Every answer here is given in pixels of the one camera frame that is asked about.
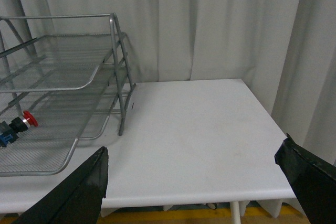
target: white tabletop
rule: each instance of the white tabletop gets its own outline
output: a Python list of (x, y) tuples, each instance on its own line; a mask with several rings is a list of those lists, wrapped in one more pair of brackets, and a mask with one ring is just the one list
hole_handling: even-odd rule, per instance
[(23, 212), (104, 145), (102, 208), (294, 198), (274, 154), (285, 135), (238, 79), (140, 83), (123, 136), (113, 116), (53, 176), (0, 178), (0, 213)]

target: red cap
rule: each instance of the red cap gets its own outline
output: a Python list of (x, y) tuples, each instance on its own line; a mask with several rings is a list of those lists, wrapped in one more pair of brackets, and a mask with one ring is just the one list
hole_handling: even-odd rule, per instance
[(28, 122), (30, 125), (33, 125), (33, 126), (35, 126), (35, 127), (38, 126), (38, 123), (37, 123), (35, 117), (33, 117), (33, 115), (32, 115), (29, 111), (24, 110), (24, 111), (23, 111), (23, 117), (27, 120), (27, 122)]

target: wire mesh shelf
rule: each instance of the wire mesh shelf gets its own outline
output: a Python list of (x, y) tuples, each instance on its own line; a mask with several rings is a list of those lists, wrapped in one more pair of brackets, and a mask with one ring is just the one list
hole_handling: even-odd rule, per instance
[[(125, 68), (120, 69), (123, 82)], [(61, 171), (75, 150), (84, 129), (85, 138), (95, 138), (102, 131), (115, 105), (117, 95), (113, 85), (113, 66), (103, 66), (92, 85), (76, 91), (32, 92), (20, 100), (23, 110), (29, 110), (39, 127), (19, 134), (19, 139), (0, 149), (0, 176), (42, 175)], [(10, 101), (10, 94), (1, 94)], [(1, 115), (9, 122), (17, 116), (15, 105)]]
[[(109, 33), (44, 35), (23, 42), (11, 22), (95, 17), (108, 18)], [(2, 142), (6, 147), (0, 148), (0, 177), (62, 171), (78, 141), (98, 138), (111, 113), (120, 114), (122, 135), (135, 84), (123, 43), (126, 34), (121, 32), (116, 14), (0, 17), (1, 21), (20, 44), (5, 50), (0, 33), (0, 122), (11, 128), (7, 124), (27, 110), (39, 126), (18, 133), (19, 139), (12, 144)], [(123, 93), (126, 82), (130, 89)], [(9, 136), (8, 128), (5, 133), (0, 130), (2, 141)]]
[(111, 34), (42, 36), (0, 53), (9, 64), (0, 67), (0, 92), (81, 89), (111, 55)]

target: silver metal frame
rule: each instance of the silver metal frame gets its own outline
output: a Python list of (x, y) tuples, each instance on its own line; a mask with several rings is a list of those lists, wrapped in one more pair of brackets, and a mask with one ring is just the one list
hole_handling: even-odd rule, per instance
[[(62, 34), (62, 35), (44, 35), (41, 36), (39, 38), (33, 38), (27, 42), (24, 42), (22, 37), (19, 35), (18, 31), (16, 30), (16, 28), (14, 27), (13, 23), (11, 22), (12, 19), (23, 19), (23, 20), (27, 20), (27, 19), (58, 19), (58, 18), (95, 18), (95, 17), (108, 17), (109, 18), (109, 26), (110, 26), (110, 33), (98, 33), (98, 34)], [(85, 140), (90, 140), (90, 139), (96, 139), (98, 138), (106, 124), (107, 121), (109, 119), (110, 113), (113, 112), (118, 112), (121, 114), (121, 123), (120, 123), (120, 127), (119, 127), (119, 135), (122, 135), (123, 133), (123, 129), (124, 129), (124, 124), (125, 124), (125, 117), (126, 117), (126, 111), (128, 108), (128, 104), (130, 101), (130, 97), (131, 94), (134, 90), (135, 87), (135, 83), (132, 82), (132, 78), (131, 78), (131, 73), (130, 73), (130, 68), (129, 68), (129, 63), (128, 63), (128, 53), (126, 52), (125, 46), (124, 46), (124, 42), (123, 39), (127, 36), (125, 33), (121, 32), (120, 29), (120, 25), (119, 25), (119, 21), (117, 18), (117, 15), (115, 13), (112, 14), (93, 14), (93, 15), (66, 15), (66, 16), (35, 16), (35, 17), (0, 17), (0, 22), (4, 21), (7, 23), (7, 25), (9, 26), (9, 28), (12, 30), (13, 34), (15, 35), (15, 37), (17, 38), (17, 40), (19, 41), (19, 45), (11, 48), (9, 50), (5, 50), (4, 47), (4, 42), (3, 42), (3, 37), (0, 31), (0, 59), (2, 59), (3, 61), (3, 65), (5, 67), (5, 71), (10, 73), (10, 68), (9, 68), (9, 64), (8, 64), (8, 59), (7, 56), (9, 56), (10, 54), (12, 54), (13, 52), (16, 52), (17, 50), (20, 49), (24, 49), (25, 52), (28, 54), (28, 56), (30, 58), (32, 58), (32, 55), (30, 55), (27, 46), (34, 44), (35, 42), (43, 39), (46, 36), (87, 36), (87, 35), (111, 35), (111, 42), (112, 42), (112, 48), (111, 48), (111, 54), (113, 55), (113, 64), (114, 64), (114, 77), (116, 80), (116, 86), (117, 86), (117, 94), (115, 95), (114, 99), (113, 99), (113, 103), (109, 109), (109, 113), (108, 116), (106, 117), (103, 125), (102, 125), (102, 129), (100, 130), (98, 136), (94, 136), (94, 137), (88, 137), (88, 138), (83, 138)], [(117, 47), (121, 46), (121, 50), (122, 50), (122, 54), (123, 57), (122, 59), (118, 62), (118, 55), (117, 55)], [(30, 89), (24, 89), (24, 90), (15, 90), (14, 85), (13, 88), (9, 91), (7, 91), (6, 93), (11, 93), (13, 100), (8, 104), (8, 107), (6, 107), (4, 110), (2, 110), (0, 112), (0, 116), (2, 113), (4, 113), (6, 110), (8, 110), (9, 108), (16, 106), (18, 115), (21, 115), (22, 113), (22, 109), (20, 107), (20, 101), (26, 96), (28, 95), (30, 92), (37, 92), (37, 91), (66, 91), (66, 90), (78, 90), (78, 89), (82, 89), (84, 87), (86, 87), (87, 85), (89, 85), (92, 80), (94, 79), (96, 73), (99, 71), (99, 69), (101, 68), (101, 66), (103, 64), (105, 64), (105, 62), (108, 60), (109, 56), (104, 57), (101, 65), (97, 66), (93, 73), (92, 76), (90, 77), (89, 82), (80, 88), (76, 88), (76, 89), (67, 89), (67, 88), (49, 88), (49, 89), (38, 89), (38, 88), (30, 88)], [(121, 78), (120, 76), (120, 68), (124, 67), (126, 68), (127, 71), (127, 75), (125, 78)], [(127, 93), (127, 97), (126, 100), (124, 100), (123, 94), (122, 93), (122, 88), (125, 84), (125, 79), (128, 79), (129, 81), (129, 85), (130, 85), (130, 91)], [(113, 110), (115, 104), (117, 103), (117, 100), (119, 100), (119, 104), (120, 104), (120, 109), (119, 110)], [(96, 106), (93, 106), (92, 109), (92, 113), (94, 112), (94, 109), (96, 108)], [(80, 129), (80, 131), (78, 132), (76, 138), (74, 139), (74, 142), (68, 152), (68, 155), (66, 156), (64, 163), (61, 167), (59, 167), (57, 170), (51, 170), (51, 171), (43, 171), (43, 172), (36, 172), (36, 171), (22, 171), (22, 172), (6, 172), (6, 173), (1, 173), (0, 172), (0, 176), (34, 176), (34, 175), (52, 175), (52, 174), (56, 174), (59, 173), (60, 171), (62, 171), (69, 163), (72, 154), (76, 148), (76, 145), (78, 143), (78, 141), (81, 139), (80, 136), (83, 133), (87, 123), (89, 122), (92, 113), (89, 113), (87, 115), (87, 117), (85, 118), (85, 123), (83, 124), (83, 127)]]

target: yellow floor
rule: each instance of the yellow floor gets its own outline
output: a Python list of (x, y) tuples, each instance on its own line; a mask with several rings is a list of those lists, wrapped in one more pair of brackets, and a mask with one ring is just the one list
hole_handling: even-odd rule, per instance
[[(6, 217), (0, 224), (10, 224), (16, 218)], [(290, 206), (283, 206), (278, 218), (272, 218), (260, 207), (246, 209), (242, 224), (309, 224), (308, 219)], [(150, 212), (117, 212), (99, 218), (97, 224), (229, 224), (231, 213), (228, 208), (216, 210), (176, 210)]]

